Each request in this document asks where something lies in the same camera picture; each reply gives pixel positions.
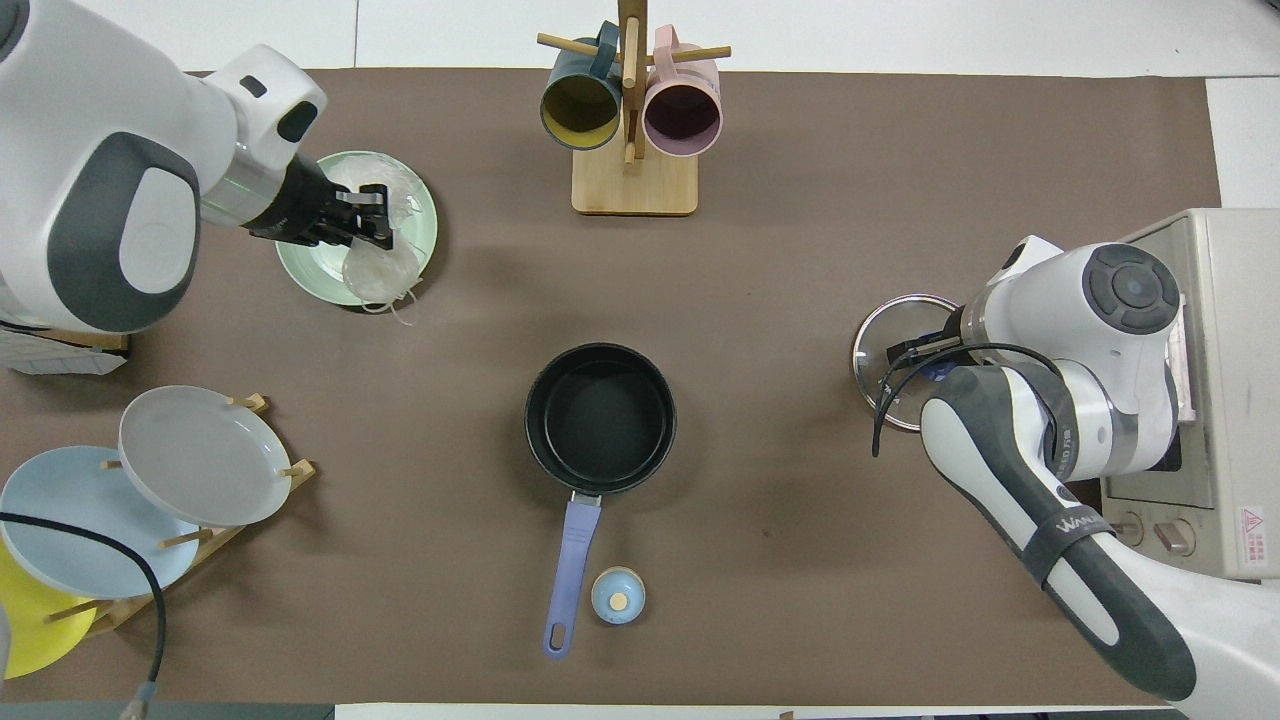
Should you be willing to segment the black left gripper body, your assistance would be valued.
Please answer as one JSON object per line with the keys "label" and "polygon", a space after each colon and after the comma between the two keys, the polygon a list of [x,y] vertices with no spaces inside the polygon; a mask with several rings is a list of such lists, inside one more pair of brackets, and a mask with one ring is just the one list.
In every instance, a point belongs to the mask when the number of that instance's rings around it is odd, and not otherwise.
{"label": "black left gripper body", "polygon": [[355,218],[342,217],[338,208],[338,184],[326,179],[308,179],[302,184],[301,202],[306,208],[300,243],[314,247],[320,243],[351,246],[352,238],[347,231]]}

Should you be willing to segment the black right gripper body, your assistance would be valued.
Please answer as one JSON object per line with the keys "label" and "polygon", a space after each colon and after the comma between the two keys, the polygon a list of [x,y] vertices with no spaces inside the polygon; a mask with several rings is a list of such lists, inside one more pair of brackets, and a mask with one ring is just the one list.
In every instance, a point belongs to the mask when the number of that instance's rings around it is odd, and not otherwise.
{"label": "black right gripper body", "polygon": [[948,363],[945,356],[952,351],[965,354],[966,331],[961,318],[948,318],[943,327],[925,334],[925,364]]}

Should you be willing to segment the glass lid blue knob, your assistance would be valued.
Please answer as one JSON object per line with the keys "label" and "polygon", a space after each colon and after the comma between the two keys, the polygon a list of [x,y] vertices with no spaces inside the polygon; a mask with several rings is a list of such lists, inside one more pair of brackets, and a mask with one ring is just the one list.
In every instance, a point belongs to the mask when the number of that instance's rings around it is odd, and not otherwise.
{"label": "glass lid blue knob", "polygon": [[[948,318],[957,318],[960,305],[931,293],[910,293],[879,305],[860,324],[851,347],[851,368],[858,388],[872,407],[883,392],[890,392],[914,368],[890,368],[900,355],[887,355],[891,345],[905,340],[925,340],[941,329]],[[966,357],[950,359],[925,366],[893,397],[884,424],[900,430],[920,429],[922,407],[936,386]]]}

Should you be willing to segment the white vermicelli bundle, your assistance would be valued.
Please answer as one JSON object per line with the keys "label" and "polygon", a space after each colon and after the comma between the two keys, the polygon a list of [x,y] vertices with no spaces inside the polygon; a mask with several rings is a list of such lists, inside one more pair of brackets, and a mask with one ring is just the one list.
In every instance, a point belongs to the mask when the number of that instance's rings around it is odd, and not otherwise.
{"label": "white vermicelli bundle", "polygon": [[367,311],[397,314],[397,302],[416,300],[413,287],[435,249],[436,214],[430,192],[416,172],[384,152],[351,152],[332,169],[330,178],[353,191],[369,184],[387,190],[390,247],[356,240],[340,278]]}

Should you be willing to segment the light green plate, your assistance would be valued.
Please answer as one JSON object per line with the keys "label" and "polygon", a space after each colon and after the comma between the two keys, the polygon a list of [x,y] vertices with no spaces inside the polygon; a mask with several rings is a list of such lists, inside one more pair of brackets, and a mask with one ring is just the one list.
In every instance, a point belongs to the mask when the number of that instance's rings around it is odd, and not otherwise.
{"label": "light green plate", "polygon": [[[333,181],[330,178],[332,168],[351,152],[372,151],[343,151],[321,158],[319,165],[328,179]],[[340,278],[343,260],[348,251],[349,249],[346,246],[329,243],[320,243],[315,247],[292,243],[276,245],[282,265],[298,287],[330,304],[362,306],[360,300],[348,292]]]}

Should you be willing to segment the light blue plate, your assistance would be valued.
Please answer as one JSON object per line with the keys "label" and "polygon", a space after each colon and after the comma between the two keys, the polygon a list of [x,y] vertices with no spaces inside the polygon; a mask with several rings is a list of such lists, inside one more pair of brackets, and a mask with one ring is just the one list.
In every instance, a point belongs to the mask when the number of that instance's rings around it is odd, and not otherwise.
{"label": "light blue plate", "polygon": [[[196,527],[145,498],[122,469],[113,448],[68,446],[19,465],[0,489],[0,511],[44,518],[93,530],[129,546],[151,566],[163,588],[193,565],[197,543],[166,550],[159,543]],[[148,594],[143,573],[124,555],[99,542],[24,524],[0,523],[0,538],[32,577],[68,594],[123,600]]]}

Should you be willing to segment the yellow plate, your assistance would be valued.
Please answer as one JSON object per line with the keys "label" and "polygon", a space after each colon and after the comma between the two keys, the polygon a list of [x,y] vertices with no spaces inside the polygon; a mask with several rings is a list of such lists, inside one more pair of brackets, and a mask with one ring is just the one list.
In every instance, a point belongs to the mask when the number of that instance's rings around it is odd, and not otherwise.
{"label": "yellow plate", "polygon": [[0,541],[0,606],[10,628],[4,678],[10,680],[42,670],[81,643],[93,624],[93,611],[84,610],[52,623],[46,618],[86,601],[32,577]]}

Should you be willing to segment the brown table mat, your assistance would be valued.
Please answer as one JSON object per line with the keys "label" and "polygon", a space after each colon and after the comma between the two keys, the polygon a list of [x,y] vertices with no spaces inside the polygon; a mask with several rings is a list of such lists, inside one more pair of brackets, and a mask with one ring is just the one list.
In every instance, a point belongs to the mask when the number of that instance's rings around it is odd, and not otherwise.
{"label": "brown table mat", "polygon": [[[110,374],[0,372],[0,486],[109,446],[137,395],[260,392],[317,475],[166,593],[157,697],[188,702],[1147,705],[975,509],[872,414],[852,337],[965,302],[1012,246],[1119,240],[1219,204],[1202,79],[728,73],[691,217],[582,217],[544,70],[320,70],[311,154],[410,164],[439,242],[406,315],[301,291],[204,232],[189,292]],[[639,350],[677,436],[604,500],[589,571],[649,603],[539,647],[568,491],[524,406],[575,346]]]}

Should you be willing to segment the dark teal mug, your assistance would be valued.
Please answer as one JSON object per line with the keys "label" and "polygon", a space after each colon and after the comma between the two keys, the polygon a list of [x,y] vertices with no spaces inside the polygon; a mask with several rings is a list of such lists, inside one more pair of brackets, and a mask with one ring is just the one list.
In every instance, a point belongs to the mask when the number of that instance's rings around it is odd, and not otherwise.
{"label": "dark teal mug", "polygon": [[595,37],[579,41],[590,51],[559,51],[541,94],[540,118],[558,143],[586,151],[608,143],[620,128],[620,27],[605,20]]}

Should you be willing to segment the wooden mug tree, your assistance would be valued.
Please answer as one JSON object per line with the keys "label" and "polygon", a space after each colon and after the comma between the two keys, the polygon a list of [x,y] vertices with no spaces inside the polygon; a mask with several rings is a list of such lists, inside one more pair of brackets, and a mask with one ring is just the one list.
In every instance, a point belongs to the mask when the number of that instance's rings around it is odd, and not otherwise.
{"label": "wooden mug tree", "polygon": [[[649,28],[648,0],[616,0],[616,5],[617,18],[609,22],[620,27],[620,50],[616,56],[622,70],[623,87],[620,128],[614,137],[599,149],[586,151],[570,149],[573,154],[571,205],[575,211],[585,215],[687,217],[698,209],[699,158],[704,152],[692,158],[676,158],[655,150],[646,141],[641,128],[641,110],[648,73],[654,65],[655,31],[660,26],[655,29]],[[579,40],[545,33],[538,36],[540,45],[554,47],[558,53],[562,49],[589,53],[590,47]],[[677,53],[675,59],[677,61],[713,59],[718,63],[731,54],[728,46],[698,46],[692,51]],[[722,108],[721,133],[724,128],[723,94]]]}

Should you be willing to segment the beige toaster oven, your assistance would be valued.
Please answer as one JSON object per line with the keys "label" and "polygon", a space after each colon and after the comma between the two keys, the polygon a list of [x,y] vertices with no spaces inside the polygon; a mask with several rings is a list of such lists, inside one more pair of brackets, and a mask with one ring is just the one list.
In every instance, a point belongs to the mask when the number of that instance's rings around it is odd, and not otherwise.
{"label": "beige toaster oven", "polygon": [[1192,209],[1128,242],[1181,288],[1179,425],[1156,466],[1102,479],[1103,515],[1151,559],[1280,583],[1280,209]]}

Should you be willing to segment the pink mug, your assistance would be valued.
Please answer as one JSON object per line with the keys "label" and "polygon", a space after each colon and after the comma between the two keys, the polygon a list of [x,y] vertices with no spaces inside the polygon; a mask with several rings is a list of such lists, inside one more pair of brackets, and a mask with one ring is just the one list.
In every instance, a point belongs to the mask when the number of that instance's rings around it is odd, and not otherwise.
{"label": "pink mug", "polygon": [[723,124],[716,60],[675,59],[677,53],[696,49],[696,45],[681,42],[672,24],[655,31],[654,65],[648,73],[641,128],[655,150],[676,158],[705,152],[719,138]]}

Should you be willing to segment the small blue round jar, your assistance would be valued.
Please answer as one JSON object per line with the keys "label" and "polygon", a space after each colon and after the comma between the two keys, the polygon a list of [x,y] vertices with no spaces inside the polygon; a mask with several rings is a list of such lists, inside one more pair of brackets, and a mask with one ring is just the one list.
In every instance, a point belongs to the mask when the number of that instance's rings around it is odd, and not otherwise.
{"label": "small blue round jar", "polygon": [[643,614],[646,589],[640,575],[626,566],[612,566],[602,571],[591,584],[591,609],[609,625],[625,625]]}

